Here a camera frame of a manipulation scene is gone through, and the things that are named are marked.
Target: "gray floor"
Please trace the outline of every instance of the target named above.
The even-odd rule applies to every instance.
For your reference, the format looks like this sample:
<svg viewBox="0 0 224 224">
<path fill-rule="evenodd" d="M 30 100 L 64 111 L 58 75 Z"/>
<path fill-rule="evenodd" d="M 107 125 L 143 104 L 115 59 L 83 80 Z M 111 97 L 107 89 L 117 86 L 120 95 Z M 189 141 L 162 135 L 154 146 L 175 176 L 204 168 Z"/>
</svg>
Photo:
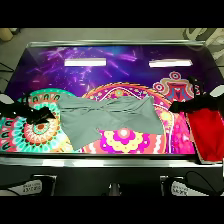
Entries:
<svg viewBox="0 0 224 224">
<path fill-rule="evenodd" d="M 9 42 L 0 42 L 0 62 L 16 68 L 29 42 L 75 40 L 182 40 L 182 28 L 23 28 Z M 217 61 L 224 65 L 224 57 Z M 1 73 L 9 80 L 9 73 Z M 7 82 L 0 80 L 0 91 Z"/>
</svg>

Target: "purple surface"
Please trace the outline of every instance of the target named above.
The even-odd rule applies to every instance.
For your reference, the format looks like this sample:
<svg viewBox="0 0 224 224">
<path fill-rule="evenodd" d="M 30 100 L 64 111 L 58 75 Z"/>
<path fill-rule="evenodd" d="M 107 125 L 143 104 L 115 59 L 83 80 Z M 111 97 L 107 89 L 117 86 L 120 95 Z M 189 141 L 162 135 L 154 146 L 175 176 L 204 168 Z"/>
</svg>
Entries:
<svg viewBox="0 0 224 224">
<path fill-rule="evenodd" d="M 103 67 L 64 67 L 68 58 L 106 58 Z M 150 68 L 150 60 L 191 59 L 193 66 Z M 211 91 L 223 78 L 207 48 L 188 46 L 94 46 L 49 47 L 25 49 L 6 89 L 14 100 L 22 92 L 44 88 L 60 88 L 82 96 L 92 88 L 115 82 L 138 83 L 152 87 L 173 70 L 183 79 L 193 75 L 205 81 L 205 91 Z"/>
</svg>

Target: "red fabric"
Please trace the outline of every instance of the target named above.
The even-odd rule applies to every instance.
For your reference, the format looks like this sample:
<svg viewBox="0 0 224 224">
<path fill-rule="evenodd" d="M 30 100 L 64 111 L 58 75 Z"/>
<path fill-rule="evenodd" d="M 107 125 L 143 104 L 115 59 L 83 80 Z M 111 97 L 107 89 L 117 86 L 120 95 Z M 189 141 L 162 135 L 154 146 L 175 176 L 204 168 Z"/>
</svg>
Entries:
<svg viewBox="0 0 224 224">
<path fill-rule="evenodd" d="M 188 114 L 194 140 L 204 161 L 218 162 L 224 157 L 224 125 L 218 111 L 207 108 Z"/>
</svg>

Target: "metal bar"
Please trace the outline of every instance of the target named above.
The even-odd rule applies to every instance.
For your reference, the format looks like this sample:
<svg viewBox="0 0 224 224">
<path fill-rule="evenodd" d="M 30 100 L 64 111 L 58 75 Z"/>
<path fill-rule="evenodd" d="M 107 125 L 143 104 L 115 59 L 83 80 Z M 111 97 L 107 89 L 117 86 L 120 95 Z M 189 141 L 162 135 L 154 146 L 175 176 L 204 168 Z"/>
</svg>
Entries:
<svg viewBox="0 0 224 224">
<path fill-rule="evenodd" d="M 203 46 L 205 41 L 191 40 L 77 40 L 77 41 L 46 41 L 30 42 L 28 47 L 53 47 L 53 46 L 99 46 L 99 45 L 191 45 Z"/>
<path fill-rule="evenodd" d="M 147 159 L 31 159 L 0 158 L 2 165 L 50 167 L 222 167 L 222 164 L 199 165 L 194 160 Z"/>
</svg>

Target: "folded gray garment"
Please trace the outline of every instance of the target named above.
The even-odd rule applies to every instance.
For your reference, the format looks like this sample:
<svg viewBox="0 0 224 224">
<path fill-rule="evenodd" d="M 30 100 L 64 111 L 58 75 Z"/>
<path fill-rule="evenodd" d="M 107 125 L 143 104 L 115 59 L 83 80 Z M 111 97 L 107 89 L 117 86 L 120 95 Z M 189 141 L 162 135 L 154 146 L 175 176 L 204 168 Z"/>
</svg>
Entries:
<svg viewBox="0 0 224 224">
<path fill-rule="evenodd" d="M 98 130 L 128 128 L 136 132 L 162 135 L 163 125 L 153 106 L 153 98 L 134 96 L 95 101 L 61 94 L 58 106 L 61 127 L 73 149 L 80 149 L 101 138 Z"/>
</svg>

